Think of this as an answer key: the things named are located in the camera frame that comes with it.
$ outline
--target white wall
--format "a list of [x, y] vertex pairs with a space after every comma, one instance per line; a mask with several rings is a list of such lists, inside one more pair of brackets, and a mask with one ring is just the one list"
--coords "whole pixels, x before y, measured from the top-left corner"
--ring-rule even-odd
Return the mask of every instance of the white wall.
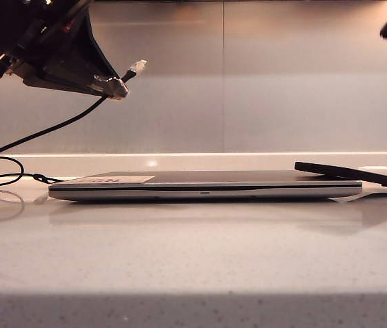
[[[387, 150], [387, 1], [95, 3], [91, 15], [112, 66], [144, 58], [146, 72], [126, 100], [12, 152]], [[6, 76], [0, 146], [95, 100]]]

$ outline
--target countertop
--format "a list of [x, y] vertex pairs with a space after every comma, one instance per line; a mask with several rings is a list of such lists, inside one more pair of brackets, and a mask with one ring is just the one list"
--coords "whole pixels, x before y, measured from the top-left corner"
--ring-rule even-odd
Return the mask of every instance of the countertop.
[[0, 327], [387, 327], [387, 189], [81, 204], [1, 187]]

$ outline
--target laptop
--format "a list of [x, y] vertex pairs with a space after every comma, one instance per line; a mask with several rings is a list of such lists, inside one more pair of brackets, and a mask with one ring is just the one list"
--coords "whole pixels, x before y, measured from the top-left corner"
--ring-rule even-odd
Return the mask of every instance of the laptop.
[[298, 171], [109, 172], [49, 185], [61, 200], [345, 197], [362, 181]]

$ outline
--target label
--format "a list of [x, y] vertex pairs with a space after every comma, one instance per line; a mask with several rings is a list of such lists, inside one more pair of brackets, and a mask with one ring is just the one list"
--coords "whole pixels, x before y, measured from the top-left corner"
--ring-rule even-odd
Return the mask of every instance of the label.
[[66, 181], [65, 183], [75, 184], [111, 184], [111, 183], [143, 183], [155, 176], [88, 176], [85, 178]]

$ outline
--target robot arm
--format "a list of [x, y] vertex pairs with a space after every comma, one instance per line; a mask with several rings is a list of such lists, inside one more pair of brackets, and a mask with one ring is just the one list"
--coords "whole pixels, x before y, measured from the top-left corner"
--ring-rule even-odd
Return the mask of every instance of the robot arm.
[[91, 2], [0, 0], [0, 78], [16, 74], [32, 87], [125, 98], [124, 81], [93, 37]]

